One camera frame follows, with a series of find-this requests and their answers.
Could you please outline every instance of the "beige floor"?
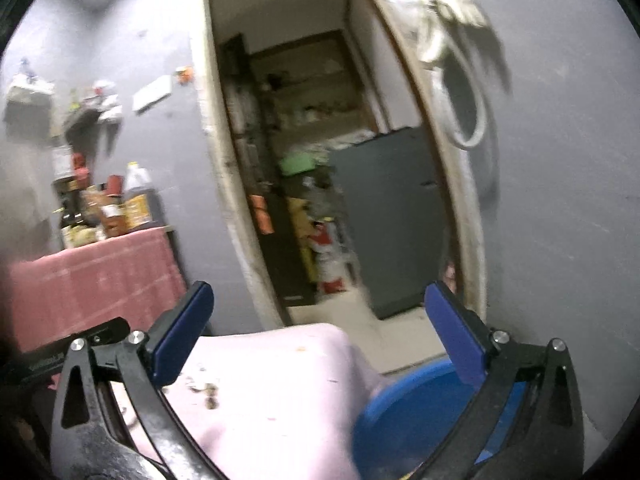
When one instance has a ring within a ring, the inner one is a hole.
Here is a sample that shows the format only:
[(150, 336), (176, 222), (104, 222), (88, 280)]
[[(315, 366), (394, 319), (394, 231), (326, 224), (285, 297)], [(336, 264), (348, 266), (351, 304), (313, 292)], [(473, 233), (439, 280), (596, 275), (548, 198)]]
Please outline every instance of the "beige floor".
[(361, 292), (332, 294), (321, 303), (290, 308), (295, 324), (332, 323), (343, 329), (380, 373), (405, 368), (444, 353), (423, 308), (379, 320)]

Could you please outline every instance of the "pink cloth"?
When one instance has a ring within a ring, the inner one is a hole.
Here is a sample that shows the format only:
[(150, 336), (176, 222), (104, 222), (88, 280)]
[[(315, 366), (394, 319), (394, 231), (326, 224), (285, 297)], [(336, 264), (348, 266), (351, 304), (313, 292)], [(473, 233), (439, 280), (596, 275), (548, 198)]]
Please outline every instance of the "pink cloth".
[[(208, 410), (199, 384), (217, 386)], [(157, 458), (124, 386), (112, 383), (138, 450)], [(358, 480), (357, 416), (388, 381), (330, 324), (201, 337), (165, 396), (202, 450), (232, 480)]]
[(163, 228), (15, 264), (10, 280), (9, 322), (23, 352), (117, 316), (147, 330), (185, 291)]

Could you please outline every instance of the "white wall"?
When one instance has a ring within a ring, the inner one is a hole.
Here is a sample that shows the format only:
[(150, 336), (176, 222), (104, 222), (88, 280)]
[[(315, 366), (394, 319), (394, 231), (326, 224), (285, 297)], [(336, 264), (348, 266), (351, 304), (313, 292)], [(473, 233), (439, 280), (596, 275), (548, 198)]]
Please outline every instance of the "white wall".
[(211, 0), (216, 42), (242, 32), (250, 54), (342, 28), (345, 0)]
[(413, 93), (387, 34), (367, 0), (351, 0), (350, 23), (386, 106), (393, 130), (422, 123)]

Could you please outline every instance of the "blue gripper pad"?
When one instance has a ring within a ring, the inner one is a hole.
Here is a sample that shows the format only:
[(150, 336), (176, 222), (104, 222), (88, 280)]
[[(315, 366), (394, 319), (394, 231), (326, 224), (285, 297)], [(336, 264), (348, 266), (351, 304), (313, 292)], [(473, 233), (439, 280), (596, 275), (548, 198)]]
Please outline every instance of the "blue gripper pad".
[(156, 388), (173, 384), (213, 312), (209, 283), (194, 282), (172, 310), (149, 329), (145, 345), (151, 382)]
[(487, 326), (442, 282), (427, 286), (424, 308), (460, 380), (479, 389), (486, 377), (487, 355), (494, 351)]

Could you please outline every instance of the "yellow label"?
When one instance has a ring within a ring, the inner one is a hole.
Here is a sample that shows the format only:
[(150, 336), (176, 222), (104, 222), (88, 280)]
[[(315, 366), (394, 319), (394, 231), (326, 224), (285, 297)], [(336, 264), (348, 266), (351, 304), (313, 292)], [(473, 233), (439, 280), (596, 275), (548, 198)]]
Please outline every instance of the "yellow label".
[(149, 212), (149, 204), (145, 195), (137, 195), (130, 198), (124, 205), (127, 216), (127, 229), (135, 229), (142, 224), (151, 222), (151, 213)]

